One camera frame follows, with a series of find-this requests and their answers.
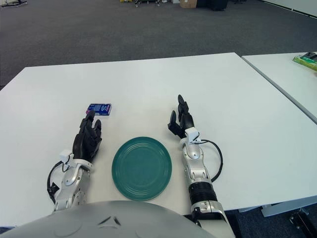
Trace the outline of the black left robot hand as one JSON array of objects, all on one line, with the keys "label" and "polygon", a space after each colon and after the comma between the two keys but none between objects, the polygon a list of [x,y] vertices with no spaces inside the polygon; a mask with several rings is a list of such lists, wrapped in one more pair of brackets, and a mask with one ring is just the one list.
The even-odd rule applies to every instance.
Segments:
[{"label": "black left robot hand", "polygon": [[72,152],[74,159],[82,159],[93,163],[97,151],[99,150],[101,138],[102,124],[98,119],[95,122],[95,126],[92,127],[95,117],[95,111],[89,111],[80,124],[80,130],[76,134]]}]

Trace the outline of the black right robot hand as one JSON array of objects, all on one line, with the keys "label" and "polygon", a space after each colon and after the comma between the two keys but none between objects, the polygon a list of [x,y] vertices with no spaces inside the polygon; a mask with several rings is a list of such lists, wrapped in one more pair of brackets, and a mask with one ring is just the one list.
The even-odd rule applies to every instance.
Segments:
[{"label": "black right robot hand", "polygon": [[185,130],[194,127],[194,121],[189,113],[189,107],[187,102],[184,101],[181,95],[178,95],[178,121],[176,122],[176,112],[172,111],[170,121],[167,125],[168,129],[179,138],[186,137]]}]

